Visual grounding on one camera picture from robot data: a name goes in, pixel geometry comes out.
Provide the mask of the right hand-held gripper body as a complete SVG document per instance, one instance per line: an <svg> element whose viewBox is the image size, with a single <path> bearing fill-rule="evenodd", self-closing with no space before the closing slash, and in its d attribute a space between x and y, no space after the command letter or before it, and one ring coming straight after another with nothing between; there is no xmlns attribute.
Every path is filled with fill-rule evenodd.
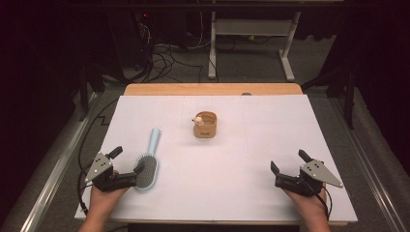
<svg viewBox="0 0 410 232"><path fill-rule="evenodd" d="M312 197L321 192L324 184L343 188L339 180L322 161L313 159L300 166L297 176L289 176L279 172L276 176L275 186L286 189L305 197Z"/></svg>

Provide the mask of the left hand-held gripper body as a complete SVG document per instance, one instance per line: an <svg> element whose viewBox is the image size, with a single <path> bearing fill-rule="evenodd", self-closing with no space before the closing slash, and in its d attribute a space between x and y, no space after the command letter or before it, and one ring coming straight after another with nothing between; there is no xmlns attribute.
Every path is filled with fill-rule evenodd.
<svg viewBox="0 0 410 232"><path fill-rule="evenodd" d="M97 153L85 177L85 183L91 183L103 192L125 189L136 185L136 173L118 174L114 172L110 156Z"/></svg>

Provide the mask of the light blue hairbrush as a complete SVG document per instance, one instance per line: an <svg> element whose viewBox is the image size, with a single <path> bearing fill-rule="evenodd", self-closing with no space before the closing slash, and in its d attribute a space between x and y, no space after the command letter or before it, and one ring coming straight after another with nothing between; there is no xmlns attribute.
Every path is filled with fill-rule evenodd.
<svg viewBox="0 0 410 232"><path fill-rule="evenodd" d="M136 174L136 186L139 191L148 190L151 188L157 178L159 162L155 157L157 145L161 136L160 129L152 129L148 150L145 154L141 155L135 164L145 163L145 168L140 174Z"/></svg>

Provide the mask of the person's left hand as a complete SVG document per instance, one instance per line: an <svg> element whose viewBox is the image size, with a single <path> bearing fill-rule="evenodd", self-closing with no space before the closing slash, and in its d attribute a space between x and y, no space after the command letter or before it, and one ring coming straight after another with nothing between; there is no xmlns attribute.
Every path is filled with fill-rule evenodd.
<svg viewBox="0 0 410 232"><path fill-rule="evenodd" d="M108 217L115 209L120 198L127 192L126 188L103 192L96 187L91 188L89 215Z"/></svg>

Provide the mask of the person's right hand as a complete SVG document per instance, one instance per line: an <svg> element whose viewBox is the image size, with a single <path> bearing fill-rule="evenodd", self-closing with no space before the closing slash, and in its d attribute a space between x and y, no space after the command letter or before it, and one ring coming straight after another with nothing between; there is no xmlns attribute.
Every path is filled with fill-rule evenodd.
<svg viewBox="0 0 410 232"><path fill-rule="evenodd" d="M305 197L286 189L284 192L296 205L305 224L327 221L325 207L317 197Z"/></svg>

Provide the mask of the white table cover sheet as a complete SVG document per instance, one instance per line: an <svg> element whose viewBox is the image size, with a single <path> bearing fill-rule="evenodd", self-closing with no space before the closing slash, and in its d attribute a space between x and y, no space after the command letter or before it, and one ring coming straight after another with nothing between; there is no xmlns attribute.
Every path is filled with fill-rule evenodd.
<svg viewBox="0 0 410 232"><path fill-rule="evenodd" d="M201 111L218 117L213 138L193 134L192 119ZM146 191L129 189L115 221L297 222L292 201L275 186L271 161L295 176L304 150L338 173L305 95L123 96L101 151L121 146L113 165L130 172L154 128L161 130L156 182Z"/></svg>

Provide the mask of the black metal stand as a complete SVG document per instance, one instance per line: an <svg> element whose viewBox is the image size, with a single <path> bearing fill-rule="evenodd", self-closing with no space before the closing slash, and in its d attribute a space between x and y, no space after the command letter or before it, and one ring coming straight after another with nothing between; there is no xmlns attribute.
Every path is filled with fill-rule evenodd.
<svg viewBox="0 0 410 232"><path fill-rule="evenodd" d="M94 92L103 92L103 74L101 72L100 67L97 64L90 62L82 62L78 70L78 75L81 105L79 121L83 122L85 120L89 108L88 86L91 86Z"/></svg>
<svg viewBox="0 0 410 232"><path fill-rule="evenodd" d="M344 96L343 118L348 128L353 130L354 69L348 65L336 67L329 72L319 74L313 80L304 83L301 88L305 91L313 86L327 86L326 95L329 98Z"/></svg>

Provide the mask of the wooden cup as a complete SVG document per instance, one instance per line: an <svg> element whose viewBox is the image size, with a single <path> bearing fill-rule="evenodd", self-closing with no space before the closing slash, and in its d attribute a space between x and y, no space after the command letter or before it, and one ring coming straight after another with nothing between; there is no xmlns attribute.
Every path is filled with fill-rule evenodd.
<svg viewBox="0 0 410 232"><path fill-rule="evenodd" d="M193 125L193 134L197 138L213 138L217 133L218 117L214 112L201 111L195 116L201 115L204 121L203 126Z"/></svg>

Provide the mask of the dark computer tower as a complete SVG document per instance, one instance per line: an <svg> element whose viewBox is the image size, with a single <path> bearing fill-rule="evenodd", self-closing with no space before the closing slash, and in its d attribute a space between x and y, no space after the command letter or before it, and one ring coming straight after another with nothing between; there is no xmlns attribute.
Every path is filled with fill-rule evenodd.
<svg viewBox="0 0 410 232"><path fill-rule="evenodd" d="M142 69L148 63L146 34L134 12L114 12L108 15L110 29L123 67Z"/></svg>

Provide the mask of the aluminium floor rail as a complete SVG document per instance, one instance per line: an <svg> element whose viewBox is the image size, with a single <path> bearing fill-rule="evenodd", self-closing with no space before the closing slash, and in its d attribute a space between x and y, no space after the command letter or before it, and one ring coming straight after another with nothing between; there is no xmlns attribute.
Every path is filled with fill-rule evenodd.
<svg viewBox="0 0 410 232"><path fill-rule="evenodd" d="M378 177L376 169L370 163L370 159L367 156L364 146L360 142L359 136L353 129L350 129L346 123L342 105L336 99L330 99L330 103L336 111L338 119L343 124L345 132L348 134L349 140L354 147L354 154L366 178L367 185L369 186L385 220L389 224L391 231L410 232L410 229L407 229L404 225L404 220L400 217L394 202L392 201L392 197L388 194Z"/></svg>
<svg viewBox="0 0 410 232"><path fill-rule="evenodd" d="M92 93L86 99L88 109L82 111L80 106L75 111L73 117L63 127L36 168L20 197L20 201L27 200L30 212L23 224L18 227L18 232L36 232L40 227L69 168L80 138L88 125L90 113L94 110L100 98L98 94Z"/></svg>

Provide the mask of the white metal desk frame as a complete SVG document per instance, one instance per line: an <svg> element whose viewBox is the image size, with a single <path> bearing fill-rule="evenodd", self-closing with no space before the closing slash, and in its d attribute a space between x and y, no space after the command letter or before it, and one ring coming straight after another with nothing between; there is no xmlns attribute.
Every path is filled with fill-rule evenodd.
<svg viewBox="0 0 410 232"><path fill-rule="evenodd" d="M301 13L296 12L293 14L292 19L286 20L217 19L217 14L212 12L208 77L210 79L217 77L217 35L285 37L285 47L278 51L278 57L281 61L286 79L289 82L294 82L295 76L288 59L288 53L299 25L300 16Z"/></svg>

